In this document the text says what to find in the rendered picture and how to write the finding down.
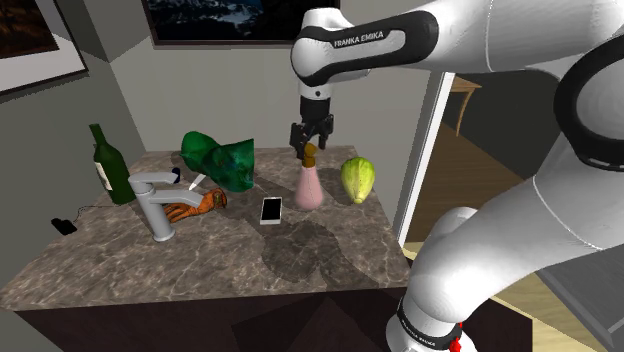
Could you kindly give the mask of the green wine bottle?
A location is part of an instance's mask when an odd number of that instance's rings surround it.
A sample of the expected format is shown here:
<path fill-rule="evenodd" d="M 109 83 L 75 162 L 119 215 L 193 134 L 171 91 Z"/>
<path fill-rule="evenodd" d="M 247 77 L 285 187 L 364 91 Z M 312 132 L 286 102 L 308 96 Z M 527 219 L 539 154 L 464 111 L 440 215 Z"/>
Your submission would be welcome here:
<path fill-rule="evenodd" d="M 89 128 L 95 140 L 93 161 L 103 187 L 112 202 L 124 205 L 135 199 L 128 178 L 128 168 L 122 154 L 110 145 L 99 124 L 90 124 Z"/>

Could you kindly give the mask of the pink bottle with brown stopper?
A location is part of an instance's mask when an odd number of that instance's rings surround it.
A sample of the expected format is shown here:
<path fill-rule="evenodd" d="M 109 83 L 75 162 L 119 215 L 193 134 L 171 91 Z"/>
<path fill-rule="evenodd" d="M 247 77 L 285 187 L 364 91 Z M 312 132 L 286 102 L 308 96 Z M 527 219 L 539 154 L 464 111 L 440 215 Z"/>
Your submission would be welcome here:
<path fill-rule="evenodd" d="M 314 210 L 323 202 L 323 191 L 316 168 L 318 148 L 312 143 L 304 146 L 304 158 L 295 193 L 296 205 L 303 210 Z"/>

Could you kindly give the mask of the dark framed mountain picture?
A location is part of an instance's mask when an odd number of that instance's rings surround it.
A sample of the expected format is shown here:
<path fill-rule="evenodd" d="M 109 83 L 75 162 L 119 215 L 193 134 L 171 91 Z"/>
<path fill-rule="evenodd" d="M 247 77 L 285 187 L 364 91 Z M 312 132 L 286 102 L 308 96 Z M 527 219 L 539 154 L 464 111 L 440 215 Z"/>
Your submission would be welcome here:
<path fill-rule="evenodd" d="M 341 0 L 141 0 L 156 45 L 288 45 L 304 13 Z"/>

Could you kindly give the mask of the framed picture with white mat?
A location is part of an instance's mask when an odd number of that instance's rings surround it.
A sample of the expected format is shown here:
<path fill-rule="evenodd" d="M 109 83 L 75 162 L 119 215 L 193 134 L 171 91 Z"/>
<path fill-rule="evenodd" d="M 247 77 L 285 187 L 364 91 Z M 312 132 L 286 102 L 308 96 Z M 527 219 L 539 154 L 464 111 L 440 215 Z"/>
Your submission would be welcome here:
<path fill-rule="evenodd" d="M 86 71 L 58 0 L 0 0 L 0 95 Z"/>

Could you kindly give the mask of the grey faucet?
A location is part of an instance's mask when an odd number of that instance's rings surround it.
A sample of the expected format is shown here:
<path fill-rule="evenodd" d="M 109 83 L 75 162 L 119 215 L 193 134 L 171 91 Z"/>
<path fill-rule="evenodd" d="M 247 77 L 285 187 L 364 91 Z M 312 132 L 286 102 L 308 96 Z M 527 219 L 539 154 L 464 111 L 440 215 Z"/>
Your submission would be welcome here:
<path fill-rule="evenodd" d="M 156 242 L 167 241 L 176 233 L 165 215 L 163 204 L 183 203 L 198 207 L 203 199 L 201 194 L 186 189 L 157 190 L 154 187 L 156 183 L 175 184 L 177 178 L 173 172 L 139 172 L 128 178 Z"/>

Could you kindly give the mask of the green crumpled cloth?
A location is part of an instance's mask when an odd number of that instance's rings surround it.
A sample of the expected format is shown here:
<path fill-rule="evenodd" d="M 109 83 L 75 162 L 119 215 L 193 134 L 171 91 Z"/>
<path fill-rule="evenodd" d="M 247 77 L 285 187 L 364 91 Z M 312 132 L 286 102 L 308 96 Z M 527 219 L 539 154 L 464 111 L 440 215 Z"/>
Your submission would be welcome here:
<path fill-rule="evenodd" d="M 187 132 L 181 153 L 185 165 L 193 172 L 206 175 L 223 189 L 244 192 L 254 185 L 254 139 L 221 145 L 212 137 Z"/>

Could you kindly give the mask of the wooden table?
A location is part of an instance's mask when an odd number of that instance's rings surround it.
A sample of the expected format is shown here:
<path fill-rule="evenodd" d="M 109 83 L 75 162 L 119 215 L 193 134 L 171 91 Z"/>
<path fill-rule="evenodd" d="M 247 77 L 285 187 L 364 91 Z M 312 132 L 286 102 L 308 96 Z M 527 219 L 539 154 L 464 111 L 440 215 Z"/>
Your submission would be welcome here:
<path fill-rule="evenodd" d="M 474 94 L 474 92 L 477 89 L 480 89 L 481 85 L 468 81 L 466 79 L 463 79 L 459 76 L 455 76 L 453 79 L 453 83 L 451 86 L 451 93 L 463 93 L 464 94 L 464 98 L 462 100 L 462 104 L 461 104 L 461 108 L 460 108 L 460 112 L 459 112 L 459 117 L 456 123 L 456 127 L 455 127 L 455 136 L 458 137 L 460 135 L 460 129 L 461 129 L 461 125 L 463 122 L 463 116 L 466 110 L 466 107 L 472 97 L 472 95 Z"/>

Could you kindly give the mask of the yellow-green lettuce head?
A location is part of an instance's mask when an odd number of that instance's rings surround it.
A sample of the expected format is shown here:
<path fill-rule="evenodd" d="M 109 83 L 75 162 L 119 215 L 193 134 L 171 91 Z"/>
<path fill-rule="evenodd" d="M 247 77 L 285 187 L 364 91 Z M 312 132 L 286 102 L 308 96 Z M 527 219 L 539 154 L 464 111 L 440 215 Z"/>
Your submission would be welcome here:
<path fill-rule="evenodd" d="M 375 182 L 374 165 L 366 158 L 354 157 L 345 161 L 340 169 L 343 188 L 355 204 L 363 203 Z"/>

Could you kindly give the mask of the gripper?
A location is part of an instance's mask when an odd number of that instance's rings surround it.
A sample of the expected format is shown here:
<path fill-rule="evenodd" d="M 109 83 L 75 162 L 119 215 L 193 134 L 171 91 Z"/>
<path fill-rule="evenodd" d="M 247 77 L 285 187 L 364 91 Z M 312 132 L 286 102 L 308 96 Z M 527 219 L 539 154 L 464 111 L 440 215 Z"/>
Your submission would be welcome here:
<path fill-rule="evenodd" d="M 309 141 L 307 127 L 316 125 L 319 135 L 318 147 L 326 149 L 326 142 L 334 130 L 334 115 L 330 114 L 331 99 L 313 100 L 300 97 L 302 123 L 292 123 L 289 145 L 295 149 L 296 157 L 304 159 L 305 145 Z"/>

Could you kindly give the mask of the white smartphone with black screen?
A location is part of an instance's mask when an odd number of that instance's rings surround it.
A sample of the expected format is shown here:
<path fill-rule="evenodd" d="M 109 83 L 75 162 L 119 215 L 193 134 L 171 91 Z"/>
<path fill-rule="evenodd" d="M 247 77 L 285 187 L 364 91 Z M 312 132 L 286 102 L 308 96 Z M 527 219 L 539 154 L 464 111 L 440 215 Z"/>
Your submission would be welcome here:
<path fill-rule="evenodd" d="M 282 198 L 265 197 L 262 201 L 260 215 L 261 225 L 278 225 L 281 223 Z"/>

